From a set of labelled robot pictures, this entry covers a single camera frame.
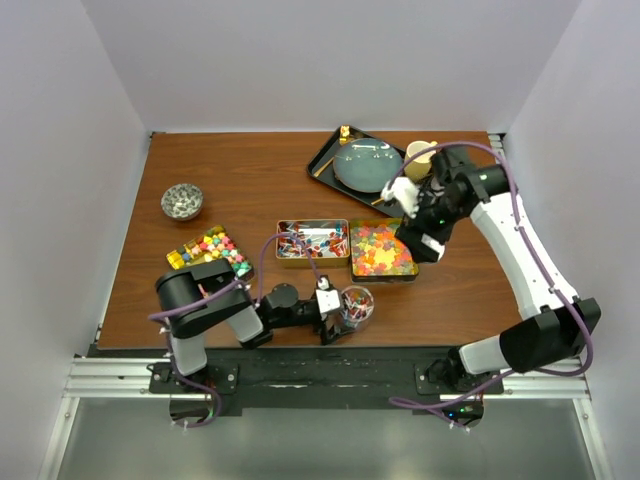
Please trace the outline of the clear glass jar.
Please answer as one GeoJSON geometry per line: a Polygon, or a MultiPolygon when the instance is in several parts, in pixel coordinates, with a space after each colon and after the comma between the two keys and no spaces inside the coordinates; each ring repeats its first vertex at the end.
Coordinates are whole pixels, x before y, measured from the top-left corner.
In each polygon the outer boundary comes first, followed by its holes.
{"type": "Polygon", "coordinates": [[[349,330],[362,330],[370,322],[375,308],[372,293],[361,286],[349,286],[341,291],[343,308],[342,326],[349,330]]]}

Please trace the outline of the tin of gummy candies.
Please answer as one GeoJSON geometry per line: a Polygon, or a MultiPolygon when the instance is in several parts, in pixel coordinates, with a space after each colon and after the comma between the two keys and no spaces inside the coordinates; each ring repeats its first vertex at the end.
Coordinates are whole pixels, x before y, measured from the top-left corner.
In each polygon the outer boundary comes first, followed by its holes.
{"type": "Polygon", "coordinates": [[[400,218],[360,219],[349,224],[354,283],[409,283],[419,275],[409,249],[396,238],[400,218]]]}

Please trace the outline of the tin of lollipops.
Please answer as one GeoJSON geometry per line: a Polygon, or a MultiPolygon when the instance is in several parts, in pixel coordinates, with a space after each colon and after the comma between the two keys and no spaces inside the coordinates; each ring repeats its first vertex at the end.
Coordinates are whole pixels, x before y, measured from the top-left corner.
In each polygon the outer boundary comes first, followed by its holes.
{"type": "Polygon", "coordinates": [[[350,261],[349,223],[345,219],[280,220],[275,257],[285,267],[309,267],[309,253],[318,267],[343,267],[350,261]]]}

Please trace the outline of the tin of star candies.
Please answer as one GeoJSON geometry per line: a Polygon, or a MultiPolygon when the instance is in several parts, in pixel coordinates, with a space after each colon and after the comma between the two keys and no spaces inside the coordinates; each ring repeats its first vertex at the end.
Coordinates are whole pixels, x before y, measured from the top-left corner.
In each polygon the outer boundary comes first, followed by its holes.
{"type": "Polygon", "coordinates": [[[243,281],[254,278],[252,262],[222,225],[213,226],[166,254],[166,260],[174,270],[220,259],[226,259],[243,281]]]}

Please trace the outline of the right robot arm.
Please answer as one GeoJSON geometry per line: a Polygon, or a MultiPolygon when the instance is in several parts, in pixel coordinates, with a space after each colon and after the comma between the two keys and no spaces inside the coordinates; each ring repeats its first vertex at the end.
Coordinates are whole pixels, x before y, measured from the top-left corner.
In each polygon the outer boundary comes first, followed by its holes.
{"type": "Polygon", "coordinates": [[[472,146],[466,141],[410,144],[404,167],[381,196],[401,206],[396,236],[418,264],[439,262],[455,224],[470,219],[502,267],[521,320],[498,335],[451,349],[428,373],[459,393],[494,371],[551,374],[550,364],[578,355],[585,357],[576,371],[582,374],[594,360],[592,333],[600,306],[581,297],[555,266],[525,213],[506,160],[477,144],[495,159],[478,167],[467,154],[472,146]]]}

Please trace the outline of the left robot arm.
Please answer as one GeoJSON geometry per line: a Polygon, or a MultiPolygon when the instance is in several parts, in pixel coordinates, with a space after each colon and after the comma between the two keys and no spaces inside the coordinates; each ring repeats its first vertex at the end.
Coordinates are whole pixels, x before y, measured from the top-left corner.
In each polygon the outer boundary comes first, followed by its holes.
{"type": "Polygon", "coordinates": [[[232,273],[226,260],[216,260],[160,277],[155,290],[161,311],[149,319],[161,325],[167,339],[173,382],[185,392],[208,392],[205,333],[226,323],[238,343],[255,349],[273,339],[276,329],[310,326],[323,345],[351,333],[346,325],[346,296],[322,275],[307,300],[296,287],[281,283],[257,299],[247,282],[232,273]]]}

